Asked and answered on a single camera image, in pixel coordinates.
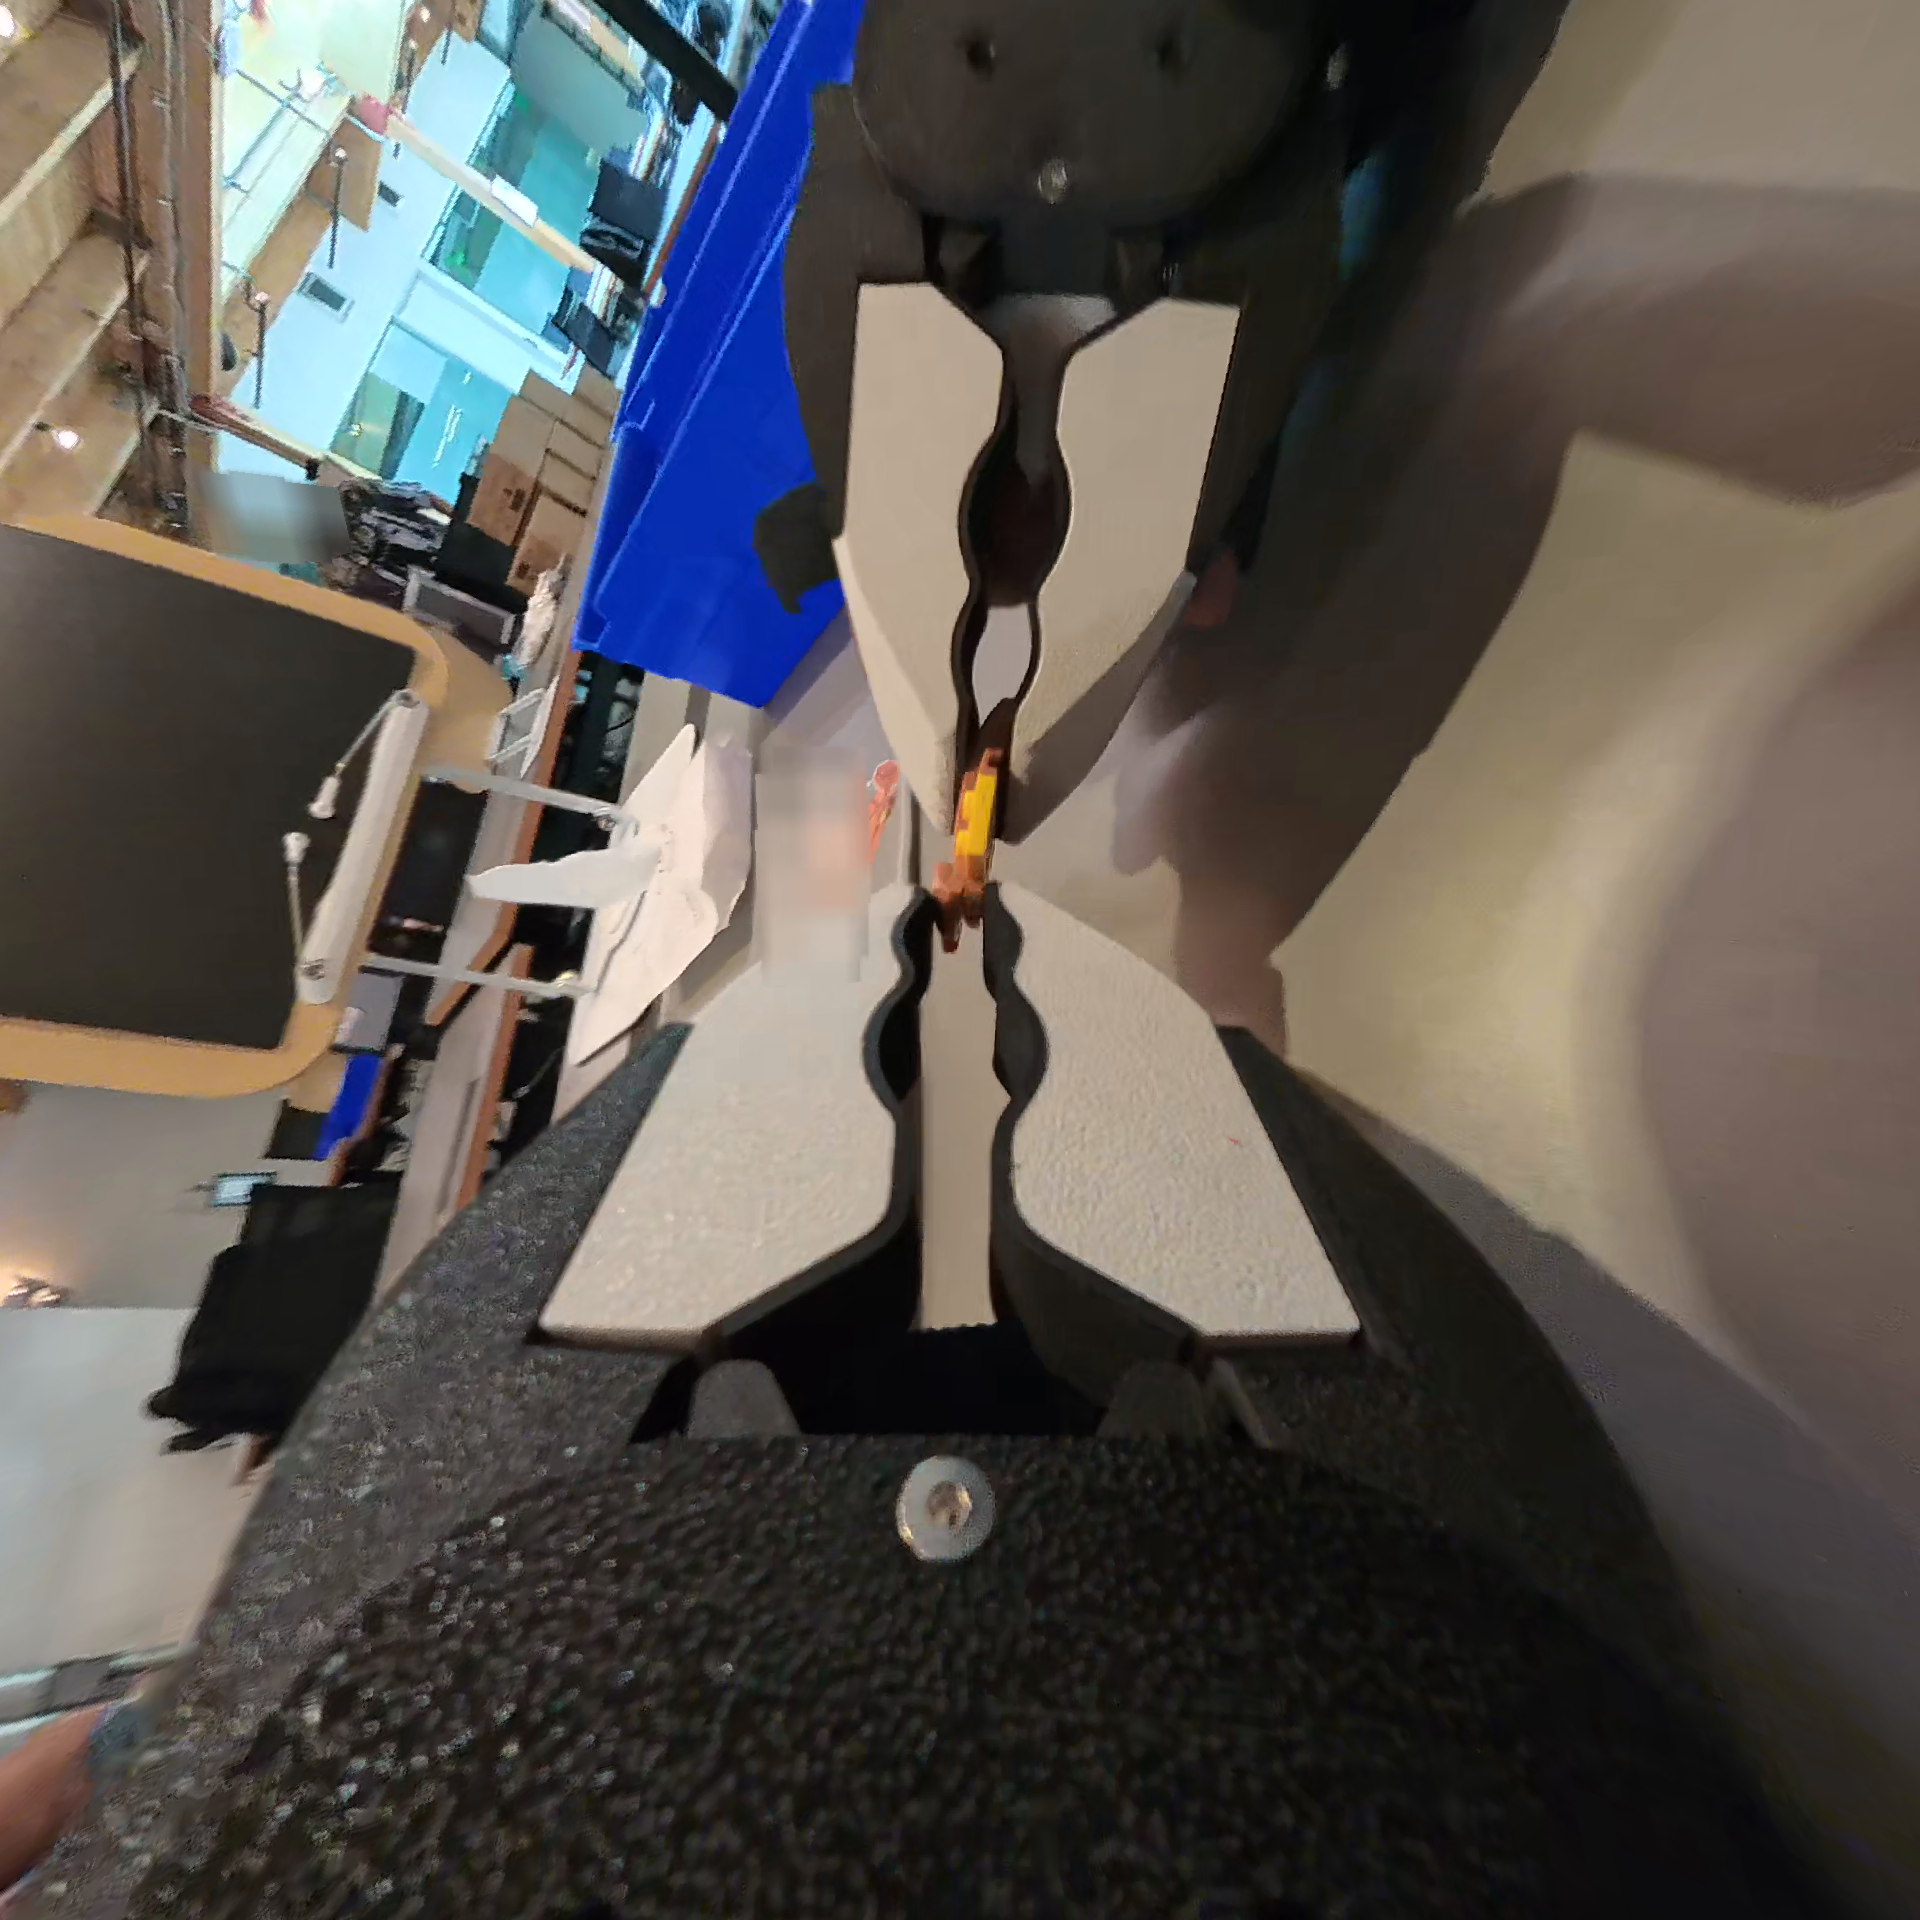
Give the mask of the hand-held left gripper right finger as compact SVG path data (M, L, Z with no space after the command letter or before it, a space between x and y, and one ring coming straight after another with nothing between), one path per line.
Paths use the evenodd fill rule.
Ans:
M1204 1009L1031 889L991 889L1006 1090L996 1225L1204 1343L1348 1343L1359 1320Z

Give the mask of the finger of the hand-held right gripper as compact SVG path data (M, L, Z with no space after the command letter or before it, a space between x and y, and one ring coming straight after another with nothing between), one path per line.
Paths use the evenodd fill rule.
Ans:
M968 497L1004 425L995 338L924 281L854 296L844 528L832 556L880 732L925 815L954 823L978 727L973 651L998 697L1027 664L1023 620L989 613Z
M1157 300L1075 341L1052 437L1068 524L1034 604L998 834L1021 844L1108 751L1175 618L1232 370L1236 304Z

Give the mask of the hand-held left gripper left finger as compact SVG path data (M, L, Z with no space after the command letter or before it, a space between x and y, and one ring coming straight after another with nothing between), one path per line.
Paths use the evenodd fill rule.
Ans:
M690 1024L541 1307L575 1346L701 1346L853 1252L895 1200L878 1035L924 891L880 888L837 959L752 962Z

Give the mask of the yellow orange toy brick model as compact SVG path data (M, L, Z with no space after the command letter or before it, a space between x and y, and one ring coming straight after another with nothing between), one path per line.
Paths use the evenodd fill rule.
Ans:
M966 929L975 929L984 912L998 841L1004 761L1002 747L982 751L958 787L950 850L927 884L944 953L958 953Z

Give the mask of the blue plastic bin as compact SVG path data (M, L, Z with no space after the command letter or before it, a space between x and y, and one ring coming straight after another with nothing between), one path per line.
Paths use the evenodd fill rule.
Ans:
M846 604L829 580L787 613L752 533L812 479L783 353L783 241L812 92L851 79L860 16L860 2L781 9L690 193L615 416L574 632L589 655L752 709Z

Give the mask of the white paper sheet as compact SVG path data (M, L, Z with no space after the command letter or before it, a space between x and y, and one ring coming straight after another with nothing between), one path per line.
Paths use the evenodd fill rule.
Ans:
M602 847L469 876L476 900L588 912L570 1072L621 1041L731 924L752 867L752 775L748 747L684 725Z

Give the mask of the stack of cardboard boxes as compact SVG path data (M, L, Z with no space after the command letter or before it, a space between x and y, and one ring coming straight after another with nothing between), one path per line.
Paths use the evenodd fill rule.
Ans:
M464 481L437 573L491 605L518 609L588 544L619 389L582 369L572 389L527 372Z

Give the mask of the small blue bin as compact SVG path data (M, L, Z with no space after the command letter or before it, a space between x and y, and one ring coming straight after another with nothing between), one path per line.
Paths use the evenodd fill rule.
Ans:
M379 1103L397 1064L394 1050L383 1053L354 1051L346 1056L343 1082L323 1115L314 1162L339 1162L350 1148L367 1139L376 1124Z

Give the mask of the black cloth bag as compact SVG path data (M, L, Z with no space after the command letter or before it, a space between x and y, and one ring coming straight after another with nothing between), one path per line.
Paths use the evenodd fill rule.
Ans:
M274 1451L366 1317L397 1179L267 1186L207 1266L172 1380L147 1401L172 1425L166 1453L251 1439Z

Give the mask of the black table with wooden rim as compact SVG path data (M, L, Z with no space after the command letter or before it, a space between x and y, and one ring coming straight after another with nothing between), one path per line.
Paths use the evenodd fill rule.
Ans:
M109 519L4 527L3 1074L239 1097L328 1051L422 775L501 675Z

